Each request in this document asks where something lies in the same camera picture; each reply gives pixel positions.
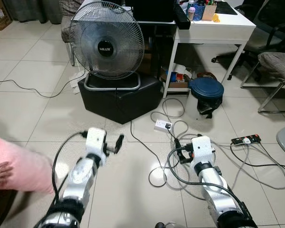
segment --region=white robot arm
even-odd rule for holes
[[[118,153],[122,146],[120,135],[115,148],[107,147],[106,131],[90,128],[86,139],[86,157],[79,161],[68,175],[68,183],[62,198],[50,207],[48,213],[35,226],[37,228],[79,228],[87,207],[94,178],[99,166],[104,166],[110,152]],[[190,162],[190,167],[199,177],[202,195],[208,203],[210,215],[218,228],[257,228],[244,203],[236,202],[228,193],[232,193],[221,176],[218,167],[214,167],[210,138],[206,136],[191,140],[190,159],[186,159],[181,150],[178,156],[181,163]],[[181,228],[170,223],[158,223],[155,228]]]
[[[90,128],[86,138],[86,156],[69,172],[66,189],[59,202],[36,225],[37,228],[79,228],[90,198],[90,188],[98,168],[104,166],[110,153],[117,154],[124,135],[120,135],[115,148],[105,142],[106,131]]]

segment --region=black ottoman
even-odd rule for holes
[[[84,82],[85,79],[82,79],[78,85],[85,109],[120,124],[157,108],[162,99],[162,83],[155,77],[142,73],[141,87],[136,91],[88,91]],[[137,84],[137,78],[133,75],[109,81],[90,76],[87,84],[90,87],[133,87]]]

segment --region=gray curtain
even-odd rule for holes
[[[60,24],[62,15],[58,0],[3,0],[10,17],[20,22],[39,20]]]

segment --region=blue lid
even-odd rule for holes
[[[192,94],[200,98],[217,99],[223,96],[223,85],[213,78],[198,77],[189,81],[189,89]]]

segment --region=electrical outlet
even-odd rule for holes
[[[169,131],[171,132],[172,123],[164,121],[164,120],[157,120],[155,123],[154,130],[169,133],[168,129],[166,128],[167,124],[170,125]]]

